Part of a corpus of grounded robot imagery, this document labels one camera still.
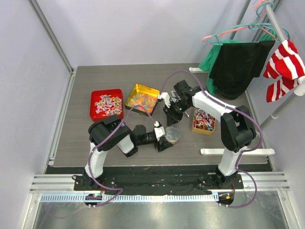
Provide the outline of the white round lid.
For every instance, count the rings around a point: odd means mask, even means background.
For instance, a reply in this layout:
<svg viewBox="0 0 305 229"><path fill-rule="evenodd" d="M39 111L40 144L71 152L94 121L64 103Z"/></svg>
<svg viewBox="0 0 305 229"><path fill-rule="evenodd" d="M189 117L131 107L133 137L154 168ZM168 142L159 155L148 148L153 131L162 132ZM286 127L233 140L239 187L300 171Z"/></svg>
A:
<svg viewBox="0 0 305 229"><path fill-rule="evenodd" d="M179 137L181 136L179 129L176 128L176 127L174 127L174 126L168 126L168 127L166 127L165 132L166 132L165 137L166 137L167 135L179 136Z"/></svg>

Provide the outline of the gold gummy tin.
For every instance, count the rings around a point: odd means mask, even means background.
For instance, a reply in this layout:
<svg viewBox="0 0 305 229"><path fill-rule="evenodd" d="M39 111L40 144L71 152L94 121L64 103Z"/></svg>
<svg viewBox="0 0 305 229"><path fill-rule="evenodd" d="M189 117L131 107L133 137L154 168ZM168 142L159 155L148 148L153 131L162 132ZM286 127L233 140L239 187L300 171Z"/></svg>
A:
<svg viewBox="0 0 305 229"><path fill-rule="evenodd" d="M129 94L126 102L125 108L130 110L132 107L136 105L141 105L142 107L136 107L132 111L148 116L147 112L152 115L157 106L158 100L157 97L160 91L142 84L135 84L131 93Z"/></svg>

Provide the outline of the clear round jar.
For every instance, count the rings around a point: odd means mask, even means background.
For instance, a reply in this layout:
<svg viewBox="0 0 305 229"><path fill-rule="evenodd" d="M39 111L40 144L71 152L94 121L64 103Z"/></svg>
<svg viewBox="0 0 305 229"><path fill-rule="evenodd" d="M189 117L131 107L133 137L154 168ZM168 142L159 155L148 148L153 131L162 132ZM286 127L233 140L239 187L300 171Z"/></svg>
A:
<svg viewBox="0 0 305 229"><path fill-rule="evenodd" d="M171 144L176 144L178 141L179 141L180 137L179 136L171 136L171 135L167 135L165 137L165 140L168 142L168 143L171 143Z"/></svg>

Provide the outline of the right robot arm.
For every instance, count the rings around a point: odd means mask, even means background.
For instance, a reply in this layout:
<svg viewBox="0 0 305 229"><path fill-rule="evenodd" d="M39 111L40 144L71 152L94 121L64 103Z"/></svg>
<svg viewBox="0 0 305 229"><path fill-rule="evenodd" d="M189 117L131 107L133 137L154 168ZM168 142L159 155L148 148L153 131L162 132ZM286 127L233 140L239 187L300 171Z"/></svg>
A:
<svg viewBox="0 0 305 229"><path fill-rule="evenodd" d="M223 103L199 86L192 88L185 80L174 85L178 97L161 92L159 101L164 101L167 124L181 121L183 113L194 107L205 111L220 122L221 141L224 152L215 170L215 185L227 188L236 178L241 156L256 137L253 119L245 106L236 107Z"/></svg>

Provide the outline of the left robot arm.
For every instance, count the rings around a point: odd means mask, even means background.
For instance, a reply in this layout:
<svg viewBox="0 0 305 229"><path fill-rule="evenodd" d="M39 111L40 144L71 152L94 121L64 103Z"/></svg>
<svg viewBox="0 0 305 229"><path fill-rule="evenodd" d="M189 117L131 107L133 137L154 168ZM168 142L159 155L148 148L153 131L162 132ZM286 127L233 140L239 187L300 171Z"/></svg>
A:
<svg viewBox="0 0 305 229"><path fill-rule="evenodd" d="M102 183L101 176L108 152L115 146L126 156L138 152L139 146L153 144L162 152L173 144L165 140L166 131L160 122L153 123L153 130L146 131L143 125L131 130L117 115L93 123L89 129L90 154L82 175L81 185L90 190L97 190Z"/></svg>

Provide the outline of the silver metal scoop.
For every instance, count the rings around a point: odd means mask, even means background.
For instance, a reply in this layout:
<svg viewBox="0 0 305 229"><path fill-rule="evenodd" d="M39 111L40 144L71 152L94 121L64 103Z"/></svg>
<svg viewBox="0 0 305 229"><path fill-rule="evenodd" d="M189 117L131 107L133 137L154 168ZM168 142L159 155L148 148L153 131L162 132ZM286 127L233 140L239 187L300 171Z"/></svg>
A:
<svg viewBox="0 0 305 229"><path fill-rule="evenodd" d="M180 100L180 97L176 91L170 91L169 95L170 95L170 100L174 103L177 102L178 100ZM183 112L183 115L186 116L187 118L190 117L187 112Z"/></svg>

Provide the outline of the red candy tin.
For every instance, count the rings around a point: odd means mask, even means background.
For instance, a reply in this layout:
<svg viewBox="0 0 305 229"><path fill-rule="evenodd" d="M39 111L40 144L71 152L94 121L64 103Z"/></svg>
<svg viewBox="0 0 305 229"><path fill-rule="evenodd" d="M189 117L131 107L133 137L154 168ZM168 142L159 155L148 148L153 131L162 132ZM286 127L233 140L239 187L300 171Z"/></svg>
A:
<svg viewBox="0 0 305 229"><path fill-rule="evenodd" d="M123 119L123 94L121 89L106 89L93 91L90 101L90 118L93 122L100 121L112 115Z"/></svg>

